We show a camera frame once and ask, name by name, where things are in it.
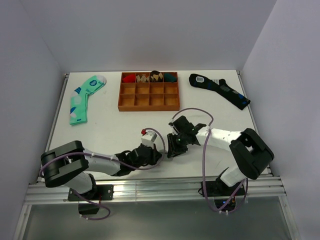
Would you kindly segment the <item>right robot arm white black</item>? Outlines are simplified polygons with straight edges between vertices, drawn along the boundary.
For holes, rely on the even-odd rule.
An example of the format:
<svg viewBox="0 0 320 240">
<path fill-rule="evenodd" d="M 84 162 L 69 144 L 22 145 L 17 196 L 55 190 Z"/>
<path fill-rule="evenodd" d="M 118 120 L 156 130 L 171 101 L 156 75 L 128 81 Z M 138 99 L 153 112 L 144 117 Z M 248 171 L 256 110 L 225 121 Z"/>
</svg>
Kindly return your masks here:
<svg viewBox="0 0 320 240">
<path fill-rule="evenodd" d="M 168 158 L 182 155 L 188 145 L 212 146 L 232 153 L 234 165 L 227 167 L 213 181 L 203 181 L 203 197 L 234 196 L 243 180 L 256 180 L 275 158 L 274 153 L 252 128 L 227 131 L 199 123 L 193 125 L 185 116 L 169 123 L 173 132 L 167 135 Z"/>
</svg>

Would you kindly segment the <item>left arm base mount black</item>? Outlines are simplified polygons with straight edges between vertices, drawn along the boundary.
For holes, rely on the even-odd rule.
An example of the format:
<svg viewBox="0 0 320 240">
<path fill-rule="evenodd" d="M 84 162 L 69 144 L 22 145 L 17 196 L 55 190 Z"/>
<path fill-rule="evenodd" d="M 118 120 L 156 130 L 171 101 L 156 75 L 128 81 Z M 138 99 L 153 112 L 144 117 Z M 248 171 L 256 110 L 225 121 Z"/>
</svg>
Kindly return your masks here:
<svg viewBox="0 0 320 240">
<path fill-rule="evenodd" d="M 102 204 L 102 201 L 113 199 L 114 186 L 112 184 L 98 184 L 86 193 L 78 193 L 70 188 L 67 201 L 78 202 L 78 213 L 81 218 L 91 221 L 99 221 L 108 218 L 111 210 Z M 105 216 L 94 217 L 100 209 L 106 210 Z"/>
</svg>

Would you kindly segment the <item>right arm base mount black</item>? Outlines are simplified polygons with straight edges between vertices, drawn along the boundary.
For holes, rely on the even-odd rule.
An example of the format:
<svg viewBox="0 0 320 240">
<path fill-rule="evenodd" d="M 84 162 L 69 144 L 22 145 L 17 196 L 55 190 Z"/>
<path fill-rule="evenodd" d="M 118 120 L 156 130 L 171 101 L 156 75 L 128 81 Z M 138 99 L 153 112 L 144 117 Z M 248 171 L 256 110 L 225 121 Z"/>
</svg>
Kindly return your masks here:
<svg viewBox="0 0 320 240">
<path fill-rule="evenodd" d="M 237 210 L 246 200 L 248 180 L 227 186 L 220 177 L 205 182 L 207 197 L 213 197 L 214 206 L 220 213 L 231 213 Z"/>
</svg>

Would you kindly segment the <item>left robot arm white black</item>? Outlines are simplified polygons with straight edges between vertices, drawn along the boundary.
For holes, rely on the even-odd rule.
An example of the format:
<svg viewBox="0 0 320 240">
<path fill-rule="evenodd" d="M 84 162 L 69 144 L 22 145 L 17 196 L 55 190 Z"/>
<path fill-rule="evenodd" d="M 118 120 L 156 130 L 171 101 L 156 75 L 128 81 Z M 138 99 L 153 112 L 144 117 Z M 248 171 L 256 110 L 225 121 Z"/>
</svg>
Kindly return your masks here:
<svg viewBox="0 0 320 240">
<path fill-rule="evenodd" d="M 41 155 L 39 176 L 45 186 L 55 188 L 67 186 L 73 195 L 79 194 L 92 200 L 99 194 L 94 176 L 89 172 L 105 173 L 112 177 L 129 175 L 132 171 L 146 171 L 154 168 L 163 155 L 156 145 L 140 144 L 133 150 L 112 155 L 96 154 L 75 140 L 54 148 Z"/>
</svg>

